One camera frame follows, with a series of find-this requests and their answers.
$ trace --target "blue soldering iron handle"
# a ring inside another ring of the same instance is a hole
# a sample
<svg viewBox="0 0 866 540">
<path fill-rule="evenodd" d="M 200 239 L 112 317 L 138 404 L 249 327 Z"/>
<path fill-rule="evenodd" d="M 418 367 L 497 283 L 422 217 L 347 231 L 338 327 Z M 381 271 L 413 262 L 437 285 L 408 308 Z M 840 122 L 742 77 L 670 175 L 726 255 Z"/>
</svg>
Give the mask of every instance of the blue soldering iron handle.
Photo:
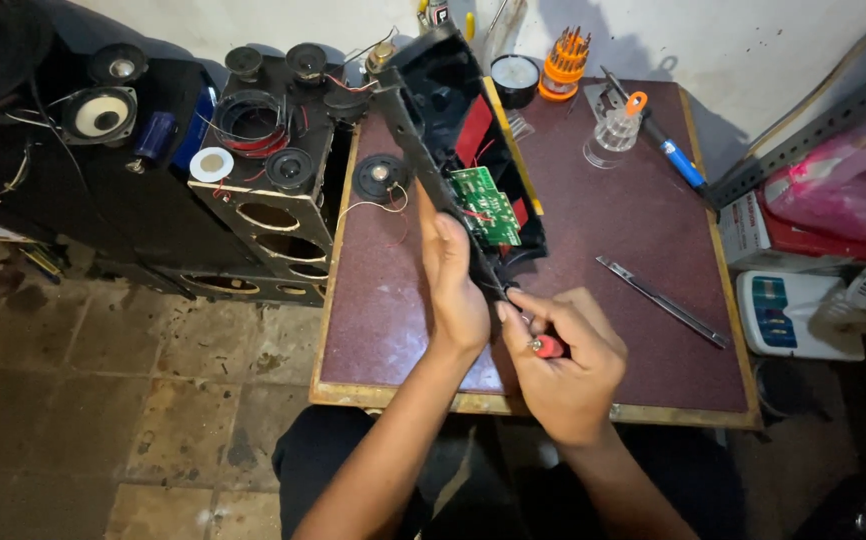
<svg viewBox="0 0 866 540">
<path fill-rule="evenodd" d="M 677 146 L 672 139 L 667 139 L 660 144 L 659 149 L 666 154 L 666 157 L 673 166 L 679 170 L 679 174 L 681 174 L 683 178 L 686 178 L 686 181 L 689 182 L 689 185 L 693 190 L 704 188 L 704 185 L 706 184 L 705 178 L 700 174 L 700 171 L 696 170 L 696 167 L 694 167 L 693 163 L 686 157 L 686 154 L 682 153 L 682 150 L 679 150 L 679 146 Z"/>
</svg>

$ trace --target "white wall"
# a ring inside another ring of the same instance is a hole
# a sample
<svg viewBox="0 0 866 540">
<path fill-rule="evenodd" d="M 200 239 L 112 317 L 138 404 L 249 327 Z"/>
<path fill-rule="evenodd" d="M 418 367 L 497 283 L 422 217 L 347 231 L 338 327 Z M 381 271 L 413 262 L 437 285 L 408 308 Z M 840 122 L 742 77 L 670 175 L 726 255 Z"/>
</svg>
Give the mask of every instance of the white wall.
<svg viewBox="0 0 866 540">
<path fill-rule="evenodd" d="M 162 41 L 137 43 L 151 56 L 191 54 L 220 65 L 230 48 L 243 44 L 285 52 L 296 43 L 320 43 L 332 47 L 330 59 L 338 60 L 378 41 L 393 25 L 405 36 L 417 34 L 412 0 L 75 0 L 95 14 L 66 0 L 42 1 L 80 52 L 124 40 L 127 29 L 94 16 L 102 15 Z M 450 5 L 459 20 L 475 8 L 482 35 L 499 3 L 453 0 Z M 567 24 L 581 24 L 584 33 L 594 33 L 588 75 L 599 75 L 597 66 L 603 64 L 621 78 L 670 80 L 689 90 L 698 102 L 693 113 L 712 179 L 866 33 L 866 0 L 528 3 L 516 52 L 543 58 Z M 222 72 L 218 65 L 210 68 L 214 75 Z M 838 89 L 845 93 L 862 81 L 862 73 L 854 74 Z"/>
</svg>

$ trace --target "person's right hand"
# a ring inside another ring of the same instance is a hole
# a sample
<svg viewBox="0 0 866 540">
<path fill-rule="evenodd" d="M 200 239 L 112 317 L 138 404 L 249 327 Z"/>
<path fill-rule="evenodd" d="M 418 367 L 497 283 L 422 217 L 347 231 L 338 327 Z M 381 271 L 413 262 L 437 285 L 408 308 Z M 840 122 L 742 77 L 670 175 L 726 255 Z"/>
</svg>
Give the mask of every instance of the person's right hand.
<svg viewBox="0 0 866 540">
<path fill-rule="evenodd" d="M 596 445 L 611 429 L 609 409 L 626 371 L 626 344 L 585 288 L 552 299 L 518 289 L 507 296 L 535 316 L 527 328 L 515 307 L 496 303 L 527 407 L 560 445 Z M 571 358 L 540 358 L 530 347 L 549 326 L 569 345 Z"/>
</svg>

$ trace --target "perforated metal rack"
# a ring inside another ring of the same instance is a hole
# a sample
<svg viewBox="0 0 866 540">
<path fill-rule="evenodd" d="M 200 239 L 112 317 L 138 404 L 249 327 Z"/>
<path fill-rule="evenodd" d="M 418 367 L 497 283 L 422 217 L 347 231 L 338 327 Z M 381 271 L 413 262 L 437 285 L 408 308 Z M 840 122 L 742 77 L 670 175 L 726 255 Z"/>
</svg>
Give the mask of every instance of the perforated metal rack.
<svg viewBox="0 0 866 540">
<path fill-rule="evenodd" d="M 706 197 L 717 210 L 754 190 L 777 169 L 794 163 L 823 141 L 866 121 L 866 83 L 846 99 L 794 133 L 763 157 L 750 157 L 741 166 L 713 182 Z"/>
</svg>

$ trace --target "blue capacitor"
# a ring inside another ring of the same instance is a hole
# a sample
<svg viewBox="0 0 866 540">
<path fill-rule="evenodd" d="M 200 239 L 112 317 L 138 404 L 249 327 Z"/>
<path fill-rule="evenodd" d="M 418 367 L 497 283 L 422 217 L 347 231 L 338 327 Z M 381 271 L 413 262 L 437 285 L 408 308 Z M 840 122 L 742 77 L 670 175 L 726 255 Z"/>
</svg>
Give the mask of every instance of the blue capacitor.
<svg viewBox="0 0 866 540">
<path fill-rule="evenodd" d="M 139 135 L 133 153 L 155 162 L 169 144 L 175 126 L 174 114 L 162 110 L 154 112 L 146 127 L 143 128 L 143 134 Z"/>
</svg>

